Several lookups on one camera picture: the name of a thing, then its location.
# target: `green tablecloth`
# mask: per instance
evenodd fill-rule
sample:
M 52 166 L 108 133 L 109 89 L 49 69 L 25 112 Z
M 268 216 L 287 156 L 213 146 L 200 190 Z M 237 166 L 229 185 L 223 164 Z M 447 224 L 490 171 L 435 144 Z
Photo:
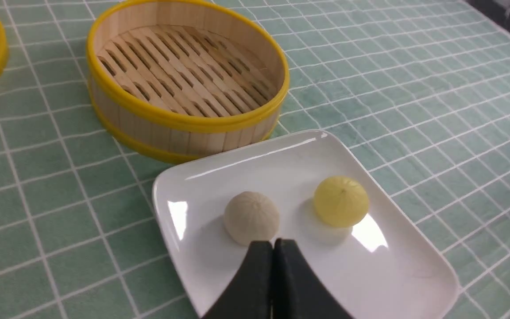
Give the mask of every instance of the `green tablecloth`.
M 218 0 L 286 51 L 273 136 L 342 139 L 451 263 L 449 318 L 510 318 L 510 36 L 461 0 Z M 168 167 L 105 132 L 85 36 L 114 2 L 0 0 L 0 319 L 196 315 L 152 215 Z

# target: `white bun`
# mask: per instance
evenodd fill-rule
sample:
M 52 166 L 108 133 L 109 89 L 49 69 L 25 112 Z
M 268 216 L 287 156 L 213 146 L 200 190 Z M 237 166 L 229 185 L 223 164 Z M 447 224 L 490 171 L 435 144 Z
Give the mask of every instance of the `white bun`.
M 261 193 L 243 192 L 229 201 L 223 215 L 225 229 L 238 244 L 271 240 L 279 230 L 279 212 Z

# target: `yellow bun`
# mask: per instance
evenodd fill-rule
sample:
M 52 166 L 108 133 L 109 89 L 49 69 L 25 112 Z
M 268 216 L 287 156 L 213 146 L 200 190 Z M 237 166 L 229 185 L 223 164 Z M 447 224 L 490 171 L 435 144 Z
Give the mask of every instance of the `yellow bun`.
M 314 210 L 322 222 L 334 227 L 350 227 L 369 211 L 363 186 L 346 176 L 324 179 L 314 192 Z

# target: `steamed bun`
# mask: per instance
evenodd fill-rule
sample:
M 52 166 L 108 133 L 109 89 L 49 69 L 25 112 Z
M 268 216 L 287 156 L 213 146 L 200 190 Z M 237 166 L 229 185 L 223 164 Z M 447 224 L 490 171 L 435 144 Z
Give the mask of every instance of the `steamed bun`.
M 229 201 L 223 215 L 228 234 L 238 244 L 271 240 L 279 230 L 279 212 L 261 193 L 243 192 Z

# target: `white plate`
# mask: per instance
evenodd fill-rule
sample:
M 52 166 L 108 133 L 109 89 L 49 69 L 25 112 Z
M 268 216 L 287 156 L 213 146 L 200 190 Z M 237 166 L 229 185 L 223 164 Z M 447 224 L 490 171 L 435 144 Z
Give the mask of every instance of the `white plate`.
M 332 175 L 356 179 L 370 197 L 369 214 L 351 230 L 329 228 L 312 212 L 314 189 Z M 455 302 L 460 287 L 445 259 L 340 140 L 305 131 L 178 165 L 156 178 L 157 220 L 198 315 L 245 256 L 221 219 L 243 191 L 275 202 L 278 236 L 298 242 L 318 278 L 357 319 L 434 319 Z

